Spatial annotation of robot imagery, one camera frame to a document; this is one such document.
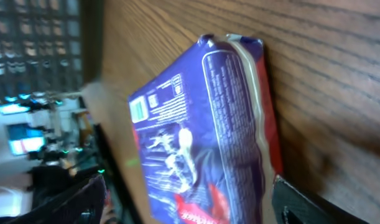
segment nutrition label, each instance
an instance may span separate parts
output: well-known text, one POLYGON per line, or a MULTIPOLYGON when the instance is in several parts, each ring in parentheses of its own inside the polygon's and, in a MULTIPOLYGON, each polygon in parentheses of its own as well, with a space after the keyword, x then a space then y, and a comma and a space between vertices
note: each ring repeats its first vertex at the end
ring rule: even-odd
POLYGON ((149 129, 187 119, 188 110, 183 89, 182 74, 157 85, 146 95, 129 102, 136 130, 149 129))
POLYGON ((244 67, 239 57, 227 50, 211 52, 202 62, 215 123, 216 136, 225 167, 231 210, 236 223, 251 220, 238 208, 254 208, 254 166, 259 153, 256 124, 249 98, 244 67))

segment snack package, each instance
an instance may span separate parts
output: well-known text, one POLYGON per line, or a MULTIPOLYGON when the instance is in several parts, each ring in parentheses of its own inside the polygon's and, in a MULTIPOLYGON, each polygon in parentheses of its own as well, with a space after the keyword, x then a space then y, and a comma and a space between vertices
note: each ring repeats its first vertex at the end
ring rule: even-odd
POLYGON ((156 220, 276 223, 282 163, 261 40, 203 35, 128 102, 156 220))

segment desk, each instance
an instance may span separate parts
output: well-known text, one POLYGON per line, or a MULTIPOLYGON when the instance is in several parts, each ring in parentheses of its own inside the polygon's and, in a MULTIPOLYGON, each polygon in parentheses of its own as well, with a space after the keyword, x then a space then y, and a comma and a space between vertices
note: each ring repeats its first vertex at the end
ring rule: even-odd
POLYGON ((265 41, 287 179, 380 223, 380 0, 110 0, 101 81, 83 92, 144 223, 127 96, 206 33, 265 41))

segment package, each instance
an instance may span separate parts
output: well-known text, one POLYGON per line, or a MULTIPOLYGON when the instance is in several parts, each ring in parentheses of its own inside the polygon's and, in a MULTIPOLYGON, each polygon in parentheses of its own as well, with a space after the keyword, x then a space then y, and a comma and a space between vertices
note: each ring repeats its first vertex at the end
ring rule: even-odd
POLYGON ((203 35, 128 102, 156 220, 276 223, 282 164, 261 40, 203 35))

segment black object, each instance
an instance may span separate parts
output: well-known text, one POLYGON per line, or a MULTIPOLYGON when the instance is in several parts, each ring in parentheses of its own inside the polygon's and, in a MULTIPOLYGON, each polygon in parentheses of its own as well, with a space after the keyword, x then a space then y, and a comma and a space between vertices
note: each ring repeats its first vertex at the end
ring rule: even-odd
POLYGON ((83 101, 83 97, 82 96, 78 97, 78 101, 79 101, 79 108, 85 109, 86 105, 85 105, 85 102, 83 101))
POLYGON ((99 153, 102 157, 102 162, 100 165, 105 167, 106 172, 104 173, 104 179, 107 186, 110 186, 111 193, 116 193, 122 205, 122 222, 141 224, 143 223, 136 206, 130 196, 129 190, 125 182, 122 179, 122 175, 118 169, 116 161, 112 156, 111 148, 107 143, 106 136, 100 126, 100 124, 94 125, 96 143, 99 149, 99 153))
POLYGON ((28 107, 29 113, 35 113, 36 111, 50 110, 51 109, 50 105, 43 105, 42 103, 33 102, 33 101, 20 103, 20 106, 28 107))
POLYGON ((272 206, 278 224, 366 223, 318 195, 300 192, 279 176, 274 185, 272 206))
POLYGON ((68 169, 76 168, 76 167, 80 166, 81 164, 85 163, 86 161, 90 160, 94 156, 96 156, 96 152, 91 153, 89 155, 86 155, 84 158, 82 158, 80 161, 76 162, 75 165, 69 167, 68 169))
POLYGON ((28 152, 29 160, 42 160, 43 164, 50 161, 59 161, 60 159, 64 159, 66 157, 67 155, 64 152, 58 152, 58 151, 46 152, 45 146, 42 146, 39 152, 37 151, 28 152))
POLYGON ((32 208, 38 207, 47 198, 62 193, 74 184, 69 170, 60 166, 37 166, 28 171, 28 174, 32 176, 32 186, 28 190, 37 190, 32 208))
POLYGON ((46 138, 47 144, 56 144, 58 141, 55 138, 46 138))
POLYGON ((45 126, 35 126, 35 127, 32 127, 32 129, 34 130, 39 130, 39 131, 43 131, 45 133, 52 133, 53 130, 52 129, 48 129, 46 128, 45 126))
POLYGON ((8 224, 99 224, 105 198, 103 177, 96 175, 8 224))

